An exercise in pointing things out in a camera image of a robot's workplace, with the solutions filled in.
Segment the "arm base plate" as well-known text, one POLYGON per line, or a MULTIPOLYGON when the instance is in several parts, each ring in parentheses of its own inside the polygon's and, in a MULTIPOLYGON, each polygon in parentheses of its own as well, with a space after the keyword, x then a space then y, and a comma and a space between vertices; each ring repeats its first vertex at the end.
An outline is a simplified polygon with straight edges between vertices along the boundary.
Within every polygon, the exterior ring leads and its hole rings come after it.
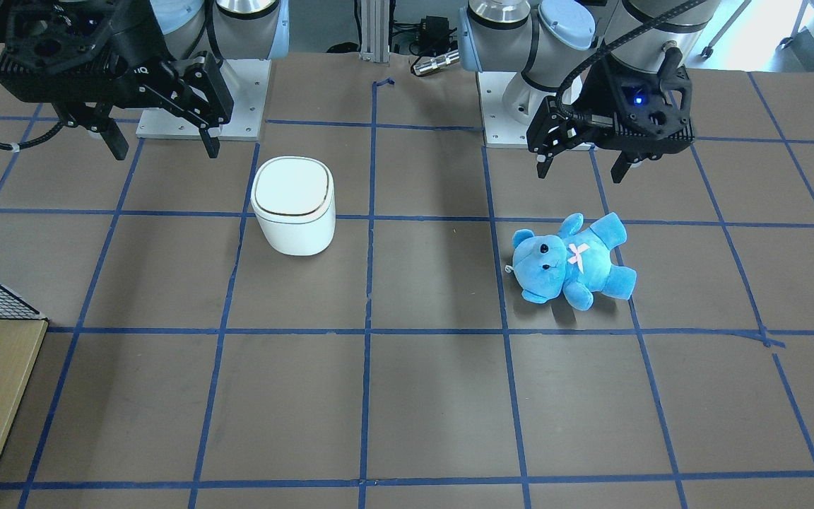
MULTIPOLYGON (((222 75, 235 106, 227 124, 212 129, 220 141, 258 141, 261 138, 273 61, 226 60, 222 75)), ((159 109, 143 110, 136 128, 140 139, 200 141, 198 129, 187 120, 159 109)))
POLYGON ((527 129, 552 91, 529 85, 520 72, 477 73, 479 106, 488 148, 527 149, 527 129))

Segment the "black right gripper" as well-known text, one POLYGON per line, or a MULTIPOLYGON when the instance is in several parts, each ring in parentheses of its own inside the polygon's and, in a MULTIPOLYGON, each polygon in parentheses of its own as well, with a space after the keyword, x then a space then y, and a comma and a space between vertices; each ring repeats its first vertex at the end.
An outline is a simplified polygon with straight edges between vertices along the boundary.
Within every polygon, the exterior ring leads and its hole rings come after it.
POLYGON ((160 107, 185 119, 210 159, 232 113, 216 59, 206 51, 175 58, 148 1, 14 1, 0 84, 19 100, 52 104, 65 125, 99 134, 117 160, 129 145, 113 107, 160 107))

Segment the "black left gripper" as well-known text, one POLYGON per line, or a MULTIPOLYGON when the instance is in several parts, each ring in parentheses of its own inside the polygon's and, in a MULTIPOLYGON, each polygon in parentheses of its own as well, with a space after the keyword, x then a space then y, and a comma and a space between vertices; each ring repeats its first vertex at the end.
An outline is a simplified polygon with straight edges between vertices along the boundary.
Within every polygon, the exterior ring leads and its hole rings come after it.
POLYGON ((555 156, 582 143, 621 151, 610 170, 620 184, 635 154, 676 154, 692 145, 692 83, 681 55, 666 55, 656 72, 637 71, 608 55, 592 65, 570 105, 542 101, 527 129, 536 173, 546 178, 555 156))

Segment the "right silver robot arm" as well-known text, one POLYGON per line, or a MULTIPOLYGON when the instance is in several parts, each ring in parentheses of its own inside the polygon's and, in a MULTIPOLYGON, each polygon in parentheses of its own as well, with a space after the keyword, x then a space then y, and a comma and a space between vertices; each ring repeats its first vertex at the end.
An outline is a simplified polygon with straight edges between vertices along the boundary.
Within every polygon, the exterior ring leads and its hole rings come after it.
POLYGON ((220 140, 255 139, 264 94, 257 61, 290 47, 285 1, 10 1, 0 84, 48 103, 59 122, 99 136, 116 159, 127 141, 111 110, 175 117, 216 158, 220 140))

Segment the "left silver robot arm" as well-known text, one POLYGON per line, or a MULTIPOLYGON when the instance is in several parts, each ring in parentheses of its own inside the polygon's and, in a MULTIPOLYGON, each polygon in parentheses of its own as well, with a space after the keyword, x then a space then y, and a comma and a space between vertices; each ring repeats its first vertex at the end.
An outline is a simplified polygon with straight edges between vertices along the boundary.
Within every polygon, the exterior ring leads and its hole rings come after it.
POLYGON ((556 155, 591 143, 633 165, 678 154, 697 138, 684 61, 715 1, 469 1, 459 56, 474 72, 512 72, 526 145, 545 177, 556 155))

